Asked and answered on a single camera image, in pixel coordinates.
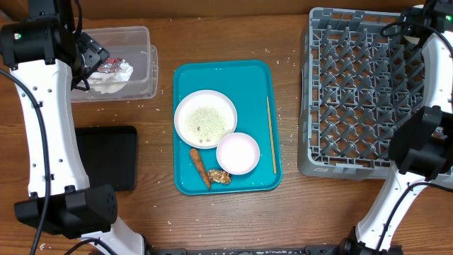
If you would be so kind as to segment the red snack wrapper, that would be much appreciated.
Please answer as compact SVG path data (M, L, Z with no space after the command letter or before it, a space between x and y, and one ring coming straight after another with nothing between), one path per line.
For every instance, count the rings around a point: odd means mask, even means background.
M101 64L97 68L97 72L107 73L107 74L115 73L120 68L120 65L122 63L123 63L123 59L121 59L121 58L115 58L115 59L108 58L103 64Z

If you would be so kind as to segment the white napkin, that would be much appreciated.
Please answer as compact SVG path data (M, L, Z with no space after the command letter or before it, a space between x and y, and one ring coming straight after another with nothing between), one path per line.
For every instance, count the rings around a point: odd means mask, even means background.
M115 73L94 72L88 82L92 89L102 94L113 94L122 89L130 80L134 68L123 59L123 63Z

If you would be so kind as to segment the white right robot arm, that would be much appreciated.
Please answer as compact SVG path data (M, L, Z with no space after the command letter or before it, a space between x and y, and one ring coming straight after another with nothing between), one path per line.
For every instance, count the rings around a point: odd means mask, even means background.
M330 254L402 254L394 232L414 200L452 167L452 2L426 1L406 8L381 29L384 38L404 36L422 50L422 107L391 138L386 178L371 209Z

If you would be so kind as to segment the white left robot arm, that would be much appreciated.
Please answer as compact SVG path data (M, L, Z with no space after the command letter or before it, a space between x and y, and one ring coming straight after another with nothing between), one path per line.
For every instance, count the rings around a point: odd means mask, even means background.
M72 90L109 58L82 31L78 1L30 1L29 16L1 29L1 73L16 86L28 141L28 199L16 203L19 222L42 233L91 244L104 254L146 255L147 239L118 216L113 187L91 187L76 143Z

